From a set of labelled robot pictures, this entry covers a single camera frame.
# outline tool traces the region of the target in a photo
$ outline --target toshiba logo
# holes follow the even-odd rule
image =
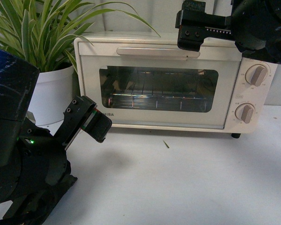
[[[113,113],[104,113],[105,116],[114,116]]]

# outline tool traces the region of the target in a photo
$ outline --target control knob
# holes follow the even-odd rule
[[[236,111],[235,115],[238,119],[242,120],[245,123],[250,123],[252,116],[254,114],[255,108],[251,104],[242,104]]]
[[[266,79],[267,68],[262,65],[254,65],[248,69],[245,74],[245,79],[248,83],[259,87],[261,83]]]

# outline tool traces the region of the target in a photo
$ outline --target toaster oven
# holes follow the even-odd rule
[[[249,133],[277,65],[242,58],[234,42],[178,49],[177,34],[105,32],[74,42],[82,95],[114,127]]]

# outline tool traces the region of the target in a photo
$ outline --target white table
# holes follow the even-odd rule
[[[112,128],[67,155],[78,181],[45,225],[281,225],[281,106],[239,139]]]

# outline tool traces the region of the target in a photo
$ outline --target oven window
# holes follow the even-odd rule
[[[208,69],[106,66],[100,69],[103,106],[207,113],[219,74]]]

